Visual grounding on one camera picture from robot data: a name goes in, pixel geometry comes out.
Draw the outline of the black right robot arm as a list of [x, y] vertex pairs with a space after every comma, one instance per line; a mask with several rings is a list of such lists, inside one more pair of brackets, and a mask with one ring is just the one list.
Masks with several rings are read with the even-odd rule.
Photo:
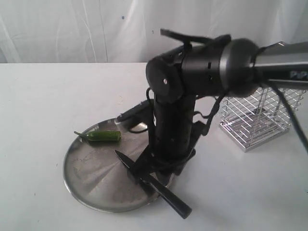
[[308, 140], [281, 88], [308, 88], [308, 44], [258, 47], [244, 38], [194, 37], [168, 32], [182, 46], [152, 58], [146, 79], [154, 100], [146, 117], [149, 143], [131, 169], [137, 182], [149, 175], [179, 174], [200, 136], [209, 132], [225, 97], [244, 98], [270, 87], [281, 99], [303, 143]]

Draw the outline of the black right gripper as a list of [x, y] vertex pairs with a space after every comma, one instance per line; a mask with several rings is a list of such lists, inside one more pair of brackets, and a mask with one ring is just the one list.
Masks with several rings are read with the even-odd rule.
[[192, 126], [195, 96], [182, 96], [173, 103], [154, 97], [154, 116], [156, 118], [154, 158], [142, 154], [130, 169], [136, 184], [150, 184], [154, 170], [163, 175], [179, 175], [188, 160], [194, 156], [192, 150]]

